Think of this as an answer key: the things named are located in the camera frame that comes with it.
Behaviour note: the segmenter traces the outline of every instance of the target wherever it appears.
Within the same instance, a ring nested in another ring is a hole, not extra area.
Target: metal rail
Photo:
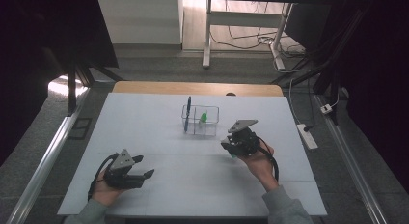
[[[54,138],[52,139],[50,145],[48,146],[36,172],[33,177],[28,182],[23,194],[18,200],[14,207],[12,214],[9,217],[7,223],[24,223],[31,208],[36,202],[37,197],[40,194],[42,186],[44,185],[52,167],[54,166],[55,160],[58,157],[63,145],[68,137],[68,133],[71,130],[75,120],[78,118],[78,114],[83,107],[85,97],[87,96],[89,89],[87,89],[78,98],[78,105],[72,116],[67,116],[64,118],[60,127],[58,128]]]
[[[322,100],[323,98],[315,96],[315,101],[318,107],[324,105]],[[330,117],[325,116],[324,119],[332,136],[334,137],[338,149],[340,150],[346,168],[348,169],[349,174],[351,175],[351,178],[354,181],[358,192],[360,192],[363,198],[363,201],[365,203],[365,206],[367,207],[368,214],[372,219],[372,222],[375,224],[388,223],[383,214],[383,211],[381,210],[381,207],[379,206],[379,203],[377,202],[375,196],[373,195],[372,189],[367,183],[367,180],[365,179],[364,174],[362,173],[354,157],[354,154],[351,152],[345,138],[343,137],[340,127],[335,126]]]

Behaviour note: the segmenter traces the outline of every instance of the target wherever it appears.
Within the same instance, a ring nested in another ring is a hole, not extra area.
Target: power outlet
[[[321,106],[321,112],[322,114],[328,114],[332,111],[332,107],[329,104],[326,104],[324,106]]]
[[[310,134],[309,131],[305,131],[304,128],[305,125],[297,125],[298,132],[300,133],[301,138],[304,141],[304,144],[307,145],[307,148],[309,150],[315,150],[318,148],[317,144],[315,143],[315,140],[313,139],[313,136]]]

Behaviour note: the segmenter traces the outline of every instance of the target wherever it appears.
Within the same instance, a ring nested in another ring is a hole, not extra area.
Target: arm
[[[125,192],[106,184],[103,180],[105,170],[98,175],[93,197],[78,215],[71,215],[64,221],[65,224],[102,224],[105,223],[105,212],[114,204],[115,200]]]
[[[260,145],[274,153],[273,148],[260,141]],[[241,156],[241,160],[247,164],[250,172],[260,181],[266,193],[262,196],[269,210],[268,223],[313,223],[298,199],[291,199],[286,191],[273,177],[273,167],[265,154],[257,151],[251,156]]]

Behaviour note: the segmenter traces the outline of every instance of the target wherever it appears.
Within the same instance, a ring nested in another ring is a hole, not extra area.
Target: green object
[[[205,123],[207,121],[207,113],[203,113],[201,116],[201,122]]]

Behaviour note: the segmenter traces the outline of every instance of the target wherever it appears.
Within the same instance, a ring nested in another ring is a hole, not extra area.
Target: black pen
[[[187,131],[187,126],[189,125],[189,114],[190,114],[190,104],[191,104],[191,98],[187,100],[187,108],[186,108],[186,120],[184,121],[184,132]]]

